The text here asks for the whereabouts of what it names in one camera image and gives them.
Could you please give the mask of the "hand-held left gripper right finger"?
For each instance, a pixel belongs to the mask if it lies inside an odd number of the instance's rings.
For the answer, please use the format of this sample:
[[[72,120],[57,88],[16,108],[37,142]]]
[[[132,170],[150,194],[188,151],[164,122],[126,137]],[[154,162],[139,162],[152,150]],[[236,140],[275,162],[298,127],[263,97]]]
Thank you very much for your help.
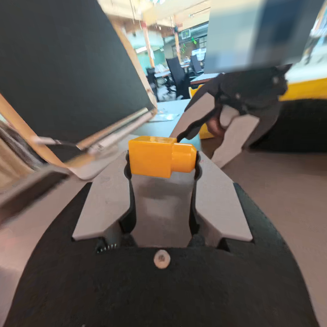
[[[227,239],[253,241],[234,182],[201,151],[195,162],[189,227],[207,247]]]

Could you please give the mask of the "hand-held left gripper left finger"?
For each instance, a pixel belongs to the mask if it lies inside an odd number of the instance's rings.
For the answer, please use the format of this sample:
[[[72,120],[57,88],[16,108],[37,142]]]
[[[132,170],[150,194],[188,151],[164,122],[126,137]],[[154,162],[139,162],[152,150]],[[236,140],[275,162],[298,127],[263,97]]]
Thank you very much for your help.
[[[101,239],[121,244],[136,226],[136,204],[129,152],[125,151],[92,182],[72,234],[74,241]]]

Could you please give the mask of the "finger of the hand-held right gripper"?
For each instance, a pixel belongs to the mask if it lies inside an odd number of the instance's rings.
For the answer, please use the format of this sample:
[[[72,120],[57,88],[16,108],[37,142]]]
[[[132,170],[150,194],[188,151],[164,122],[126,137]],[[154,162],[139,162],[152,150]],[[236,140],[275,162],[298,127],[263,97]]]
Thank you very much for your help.
[[[225,133],[222,143],[214,151],[211,160],[222,168],[242,152],[244,144],[260,119],[251,114],[240,115],[236,109],[224,105],[219,121]]]
[[[214,116],[220,117],[222,108],[222,104],[215,103],[213,95],[209,92],[204,93],[184,111],[169,137],[175,138],[178,143],[184,138],[193,139],[203,124]]]

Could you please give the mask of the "yellow plastic bin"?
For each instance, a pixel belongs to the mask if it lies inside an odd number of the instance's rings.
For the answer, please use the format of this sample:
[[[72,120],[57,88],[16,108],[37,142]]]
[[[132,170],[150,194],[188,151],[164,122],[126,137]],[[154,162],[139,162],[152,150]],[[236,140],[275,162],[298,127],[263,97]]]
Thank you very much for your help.
[[[191,81],[189,87],[189,94],[192,98],[197,90],[205,83],[213,78],[205,78],[200,81]],[[295,101],[303,99],[327,99],[327,78],[316,80],[300,81],[290,83],[287,92],[279,97],[280,101]],[[207,125],[203,125],[199,131],[201,140],[213,138],[214,136],[209,133]]]

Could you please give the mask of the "orange rounded block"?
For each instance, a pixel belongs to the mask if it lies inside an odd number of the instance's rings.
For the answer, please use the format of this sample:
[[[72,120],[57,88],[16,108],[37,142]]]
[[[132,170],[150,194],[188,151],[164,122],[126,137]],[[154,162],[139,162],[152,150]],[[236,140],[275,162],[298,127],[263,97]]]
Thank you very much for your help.
[[[173,172],[190,173],[196,164],[197,150],[176,138],[139,136],[128,142],[131,173],[170,178]]]

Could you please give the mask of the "person's right forearm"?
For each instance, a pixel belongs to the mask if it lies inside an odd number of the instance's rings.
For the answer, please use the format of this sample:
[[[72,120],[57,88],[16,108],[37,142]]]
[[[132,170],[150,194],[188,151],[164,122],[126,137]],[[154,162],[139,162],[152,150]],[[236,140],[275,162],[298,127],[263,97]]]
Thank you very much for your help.
[[[250,145],[276,153],[327,152],[327,100],[284,101],[276,123]]]

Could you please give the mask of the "person's right hand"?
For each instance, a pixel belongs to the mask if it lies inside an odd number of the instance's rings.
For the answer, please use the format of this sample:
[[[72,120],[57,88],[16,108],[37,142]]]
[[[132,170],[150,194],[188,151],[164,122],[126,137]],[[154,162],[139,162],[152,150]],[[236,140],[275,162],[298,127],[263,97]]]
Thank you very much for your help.
[[[220,124],[220,113],[217,112],[214,116],[212,116],[207,122],[207,130],[214,137],[223,138],[225,134],[225,129]]]

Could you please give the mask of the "grey flat plate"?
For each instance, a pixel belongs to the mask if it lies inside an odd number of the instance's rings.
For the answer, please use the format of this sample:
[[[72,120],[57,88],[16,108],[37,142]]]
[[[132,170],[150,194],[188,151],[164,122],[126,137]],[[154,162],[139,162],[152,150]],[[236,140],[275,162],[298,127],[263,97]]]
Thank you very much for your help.
[[[173,121],[178,118],[180,114],[178,113],[158,113],[153,118],[149,120],[149,122],[166,122]]]

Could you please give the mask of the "grey background table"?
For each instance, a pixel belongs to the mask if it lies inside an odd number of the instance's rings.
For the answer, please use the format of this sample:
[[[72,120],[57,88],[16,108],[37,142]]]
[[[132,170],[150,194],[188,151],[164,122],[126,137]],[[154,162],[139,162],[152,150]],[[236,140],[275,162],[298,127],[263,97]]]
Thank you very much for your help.
[[[204,84],[208,82],[209,80],[212,80],[216,78],[218,75],[221,73],[212,73],[212,74],[201,74],[200,76],[195,77],[190,81],[190,85],[199,85],[199,84]]]

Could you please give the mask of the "black office chair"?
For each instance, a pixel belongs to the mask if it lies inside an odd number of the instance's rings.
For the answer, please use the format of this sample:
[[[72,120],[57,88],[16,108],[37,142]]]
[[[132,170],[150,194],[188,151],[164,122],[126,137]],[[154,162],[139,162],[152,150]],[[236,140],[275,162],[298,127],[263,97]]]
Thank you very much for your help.
[[[166,62],[176,87],[176,97],[182,96],[183,99],[190,99],[190,78],[181,67],[178,57],[166,59]]]

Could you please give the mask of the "black monitor with wooden edge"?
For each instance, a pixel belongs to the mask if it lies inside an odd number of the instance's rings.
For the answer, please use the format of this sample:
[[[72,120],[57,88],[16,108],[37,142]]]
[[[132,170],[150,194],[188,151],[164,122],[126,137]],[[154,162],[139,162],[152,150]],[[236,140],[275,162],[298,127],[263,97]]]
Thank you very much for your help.
[[[1,116],[46,162],[157,108],[133,48],[98,1],[1,1]]]

